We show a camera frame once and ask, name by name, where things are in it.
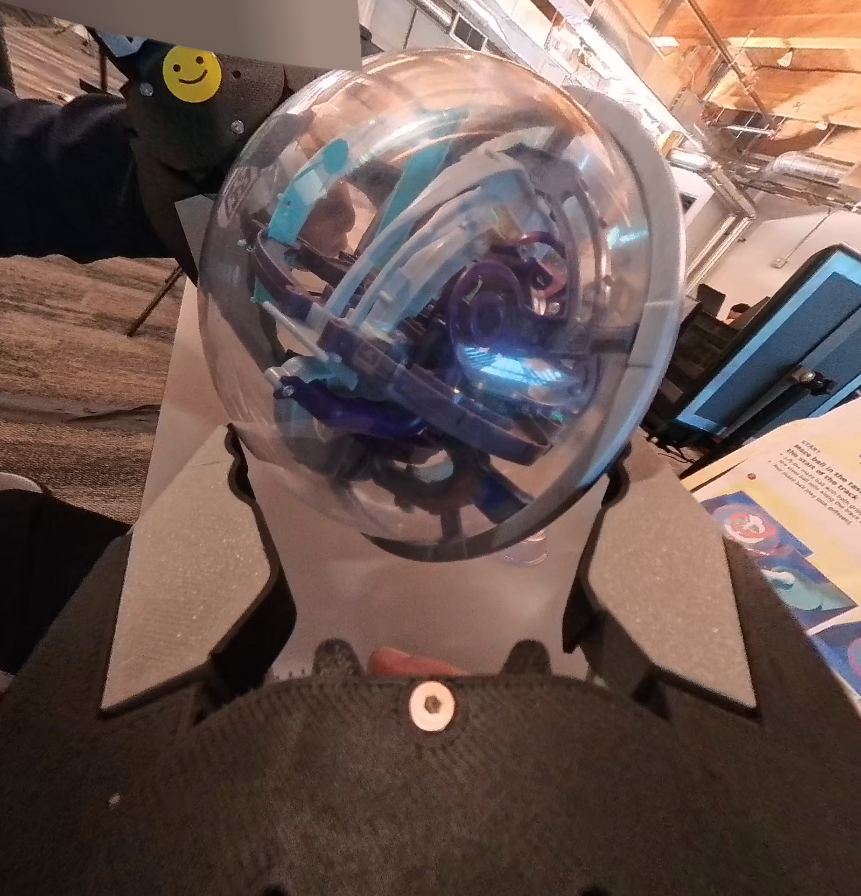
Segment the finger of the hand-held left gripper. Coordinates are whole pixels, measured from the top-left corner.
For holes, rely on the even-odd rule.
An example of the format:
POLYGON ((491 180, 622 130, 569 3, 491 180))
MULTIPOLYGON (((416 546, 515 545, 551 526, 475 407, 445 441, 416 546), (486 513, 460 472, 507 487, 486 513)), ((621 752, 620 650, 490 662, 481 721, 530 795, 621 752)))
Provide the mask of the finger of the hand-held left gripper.
POLYGON ((174 233, 174 257, 191 282, 200 281, 201 255, 216 193, 200 194, 174 205, 178 228, 174 233))

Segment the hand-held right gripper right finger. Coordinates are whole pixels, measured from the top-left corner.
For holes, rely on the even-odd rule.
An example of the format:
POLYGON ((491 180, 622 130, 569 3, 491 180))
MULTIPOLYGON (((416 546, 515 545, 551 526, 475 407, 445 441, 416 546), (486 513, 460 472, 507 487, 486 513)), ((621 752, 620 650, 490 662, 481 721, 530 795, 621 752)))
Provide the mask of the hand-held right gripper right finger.
POLYGON ((671 686, 731 712, 756 693, 726 548, 705 511, 645 441, 602 479, 563 616, 564 655, 645 702, 671 686))

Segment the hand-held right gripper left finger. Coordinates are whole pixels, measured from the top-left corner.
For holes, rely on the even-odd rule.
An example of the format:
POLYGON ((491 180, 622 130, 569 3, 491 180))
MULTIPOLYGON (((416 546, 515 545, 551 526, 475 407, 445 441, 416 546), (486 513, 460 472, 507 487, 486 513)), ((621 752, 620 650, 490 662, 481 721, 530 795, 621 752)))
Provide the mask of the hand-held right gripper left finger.
POLYGON ((257 687, 297 611, 231 427, 217 429, 133 526, 101 711, 193 683, 257 687))

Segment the clear plastic maze ball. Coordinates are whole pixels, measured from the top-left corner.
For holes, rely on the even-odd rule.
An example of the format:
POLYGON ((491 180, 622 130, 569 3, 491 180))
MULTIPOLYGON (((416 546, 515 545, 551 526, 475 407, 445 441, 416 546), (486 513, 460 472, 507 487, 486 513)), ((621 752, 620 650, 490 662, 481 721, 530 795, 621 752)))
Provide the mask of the clear plastic maze ball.
POLYGON ((666 371, 685 230, 638 113, 464 49, 379 53, 272 112, 199 258, 212 381, 273 488, 445 563, 544 529, 666 371))

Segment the printed instruction sheet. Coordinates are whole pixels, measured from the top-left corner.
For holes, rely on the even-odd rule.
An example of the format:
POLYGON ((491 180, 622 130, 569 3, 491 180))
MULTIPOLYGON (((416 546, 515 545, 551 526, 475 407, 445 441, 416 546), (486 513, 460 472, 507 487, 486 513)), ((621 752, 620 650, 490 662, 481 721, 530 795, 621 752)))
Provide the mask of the printed instruction sheet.
POLYGON ((684 479, 744 547, 861 715, 861 397, 684 479))

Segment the blue partition panel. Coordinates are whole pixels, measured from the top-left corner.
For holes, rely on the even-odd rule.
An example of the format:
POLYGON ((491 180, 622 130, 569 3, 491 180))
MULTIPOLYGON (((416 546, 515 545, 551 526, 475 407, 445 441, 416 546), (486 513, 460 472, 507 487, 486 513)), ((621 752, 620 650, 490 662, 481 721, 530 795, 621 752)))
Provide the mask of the blue partition panel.
POLYGON ((813 254, 738 331, 727 358, 679 404, 683 427, 722 436, 768 389, 861 308, 861 252, 813 254))

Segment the silver air duct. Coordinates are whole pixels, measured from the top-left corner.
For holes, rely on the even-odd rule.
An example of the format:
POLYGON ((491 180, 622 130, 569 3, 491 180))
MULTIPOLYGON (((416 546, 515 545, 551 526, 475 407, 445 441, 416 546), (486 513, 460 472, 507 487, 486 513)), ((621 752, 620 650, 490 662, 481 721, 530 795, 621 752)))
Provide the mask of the silver air duct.
POLYGON ((753 155, 721 162, 733 181, 757 194, 861 216, 861 159, 831 159, 814 151, 753 155))

